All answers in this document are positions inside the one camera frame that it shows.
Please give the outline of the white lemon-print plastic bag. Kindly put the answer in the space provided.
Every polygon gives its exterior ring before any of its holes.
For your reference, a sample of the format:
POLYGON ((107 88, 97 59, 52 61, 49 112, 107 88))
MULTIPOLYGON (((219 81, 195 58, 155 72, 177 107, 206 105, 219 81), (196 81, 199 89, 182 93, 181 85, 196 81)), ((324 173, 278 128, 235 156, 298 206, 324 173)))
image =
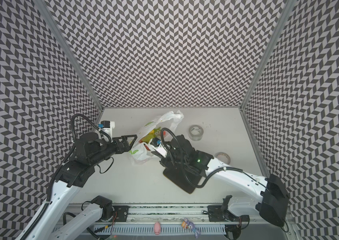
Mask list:
POLYGON ((176 113, 169 111, 162 116, 157 116, 154 120, 141 127, 137 131, 137 140, 128 155, 133 164, 142 165, 150 160, 160 160, 159 157, 152 153, 149 143, 153 138, 161 140, 160 132, 162 128, 169 128, 172 132, 175 132, 183 119, 184 115, 181 111, 176 113))

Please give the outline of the green fake fruit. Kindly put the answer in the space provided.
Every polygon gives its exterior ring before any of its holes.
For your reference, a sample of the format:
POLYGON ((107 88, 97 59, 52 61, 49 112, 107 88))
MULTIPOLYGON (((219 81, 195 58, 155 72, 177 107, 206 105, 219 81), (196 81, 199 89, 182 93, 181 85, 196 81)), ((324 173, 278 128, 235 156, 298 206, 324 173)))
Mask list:
POLYGON ((145 137, 143 137, 139 142, 140 143, 149 143, 151 139, 158 137, 161 132, 161 127, 151 130, 145 137))

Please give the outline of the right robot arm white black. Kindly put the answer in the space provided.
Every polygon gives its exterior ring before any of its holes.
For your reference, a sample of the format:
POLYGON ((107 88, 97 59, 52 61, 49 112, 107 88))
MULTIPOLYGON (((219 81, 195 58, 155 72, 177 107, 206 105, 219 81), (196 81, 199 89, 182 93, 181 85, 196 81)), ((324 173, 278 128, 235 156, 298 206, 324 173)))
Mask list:
POLYGON ((245 197, 228 195, 221 211, 227 216, 260 216, 268 223, 284 227, 289 193, 281 179, 271 174, 257 176, 225 164, 211 154, 196 150, 183 135, 169 142, 155 140, 163 175, 188 194, 218 179, 241 190, 245 197))

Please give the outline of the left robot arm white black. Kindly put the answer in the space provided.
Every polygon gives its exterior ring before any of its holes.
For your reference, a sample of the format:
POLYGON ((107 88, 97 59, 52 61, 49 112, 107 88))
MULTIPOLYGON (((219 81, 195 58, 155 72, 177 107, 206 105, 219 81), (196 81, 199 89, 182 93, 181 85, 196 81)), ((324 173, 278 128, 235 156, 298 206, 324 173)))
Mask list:
POLYGON ((76 139, 67 156, 67 162, 55 172, 46 199, 17 239, 73 240, 101 218, 110 219, 112 201, 100 197, 58 233, 53 233, 70 202, 94 174, 95 166, 109 160, 113 155, 129 152, 136 139, 136 135, 113 139, 106 135, 102 139, 94 132, 85 133, 76 139))

